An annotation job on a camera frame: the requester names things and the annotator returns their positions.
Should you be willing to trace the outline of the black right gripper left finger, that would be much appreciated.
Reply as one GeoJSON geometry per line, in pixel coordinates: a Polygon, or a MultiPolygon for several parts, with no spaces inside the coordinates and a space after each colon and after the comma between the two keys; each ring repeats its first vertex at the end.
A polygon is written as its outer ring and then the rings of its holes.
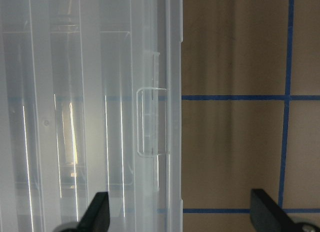
{"type": "Polygon", "coordinates": [[[76,231],[107,232],[110,226],[108,192],[97,192],[76,227],[76,231]]]}

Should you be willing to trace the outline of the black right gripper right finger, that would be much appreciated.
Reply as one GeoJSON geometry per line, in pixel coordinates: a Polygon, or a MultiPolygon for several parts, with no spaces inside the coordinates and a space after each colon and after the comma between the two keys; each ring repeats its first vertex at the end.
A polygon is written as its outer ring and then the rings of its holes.
{"type": "Polygon", "coordinates": [[[250,192],[250,220],[256,231],[297,231],[293,220],[263,189],[250,192]]]}

